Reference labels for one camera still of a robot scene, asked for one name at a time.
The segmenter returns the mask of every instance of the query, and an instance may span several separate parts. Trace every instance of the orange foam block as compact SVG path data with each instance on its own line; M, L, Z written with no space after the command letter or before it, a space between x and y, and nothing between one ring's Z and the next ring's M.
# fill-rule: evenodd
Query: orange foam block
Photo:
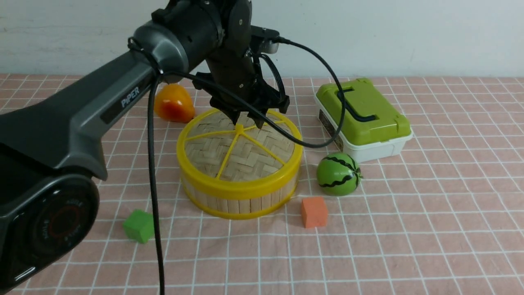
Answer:
M323 197L302 199L300 211L305 228L324 227L328 224L328 207Z

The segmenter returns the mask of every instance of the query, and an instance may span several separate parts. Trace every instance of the yellow spoke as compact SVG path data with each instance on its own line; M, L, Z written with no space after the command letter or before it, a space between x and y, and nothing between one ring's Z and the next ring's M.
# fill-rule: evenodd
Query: yellow spoke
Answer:
M219 178L220 178L220 175L222 175L222 171L223 171L224 168L226 167L227 160L229 159L229 156L230 156L230 154L231 154L231 151L233 150L233 147L235 146L235 143L236 143L236 141L238 140L238 137L239 137L239 136L240 136L240 133L237 133L237 134L235 135L235 138L233 138L233 142L231 143L230 148L227 149L226 157L225 157L224 160L222 161L222 165L220 166L219 173L216 175L216 179L219 179Z
M259 148L263 149L266 153L268 153L270 156L274 157L275 160L277 160L278 162L280 162L280 164L282 165L285 165L286 163L284 161L282 161L281 158L279 158L277 155L273 154L272 151L270 151L267 147L263 146L261 143L259 143L258 141L256 141L254 138L252 138L251 136L247 135L246 133L243 134L243 136L245 136L247 139L249 139L251 142L253 142L254 144L256 144Z
M212 132L208 132L208 133L202 133L202 134L199 134L199 135L195 135L195 136L192 136L190 138L186 138L185 140L193 140L193 139L199 139L199 138L202 138L202 137L207 137L207 136L212 136L212 135L217 135L217 134L228 134L228 133L235 133L235 132L236 132L235 130L212 131Z

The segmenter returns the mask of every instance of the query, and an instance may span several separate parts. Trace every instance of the green ball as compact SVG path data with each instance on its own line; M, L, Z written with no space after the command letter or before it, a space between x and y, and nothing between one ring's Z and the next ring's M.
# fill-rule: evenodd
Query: green ball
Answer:
M329 154L316 168L318 184L331 196L349 195L357 189L361 178L358 163L345 153Z

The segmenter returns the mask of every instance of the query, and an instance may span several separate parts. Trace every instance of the green cube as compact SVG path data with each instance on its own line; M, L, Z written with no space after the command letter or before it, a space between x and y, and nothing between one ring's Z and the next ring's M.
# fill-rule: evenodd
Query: green cube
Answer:
M142 210L133 211L123 226L126 236L141 244L147 243L155 235L153 215Z

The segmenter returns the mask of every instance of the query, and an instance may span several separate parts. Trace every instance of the bamboo steamer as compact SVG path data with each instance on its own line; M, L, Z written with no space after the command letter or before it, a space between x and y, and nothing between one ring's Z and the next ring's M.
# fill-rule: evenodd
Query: bamboo steamer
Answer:
M301 139L282 114L267 117ZM294 194L303 147L242 114L236 125L217 109L195 117L180 133L177 158L188 198L206 213L227 219L269 214Z

